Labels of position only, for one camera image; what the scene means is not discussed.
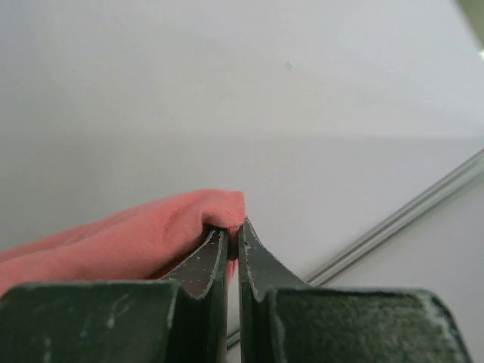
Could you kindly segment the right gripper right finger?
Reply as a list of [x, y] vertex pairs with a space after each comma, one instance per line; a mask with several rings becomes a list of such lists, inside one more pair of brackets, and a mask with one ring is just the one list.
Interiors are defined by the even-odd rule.
[[238, 233], [245, 362], [469, 362], [452, 314], [426, 290], [311, 287]]

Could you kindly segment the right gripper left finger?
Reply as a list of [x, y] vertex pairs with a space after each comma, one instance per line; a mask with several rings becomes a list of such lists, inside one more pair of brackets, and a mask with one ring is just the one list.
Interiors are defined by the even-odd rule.
[[22, 284], [1, 299], [3, 362], [223, 362], [228, 234], [155, 281]]

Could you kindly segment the pink t shirt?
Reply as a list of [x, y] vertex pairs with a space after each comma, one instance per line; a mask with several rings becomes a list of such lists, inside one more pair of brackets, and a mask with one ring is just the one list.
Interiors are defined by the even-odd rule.
[[231, 237], [247, 217], [240, 191], [203, 189], [126, 209], [1, 253], [1, 292], [42, 281], [160, 278], [210, 227]]

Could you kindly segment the aluminium frame rail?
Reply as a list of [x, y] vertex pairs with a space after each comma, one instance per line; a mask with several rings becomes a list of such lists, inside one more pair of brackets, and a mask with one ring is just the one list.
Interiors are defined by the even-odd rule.
[[456, 193], [483, 176], [483, 151], [480, 150], [437, 183], [417, 195], [349, 247], [325, 262], [308, 279], [314, 290], [327, 290], [333, 282], [397, 234], [409, 229]]

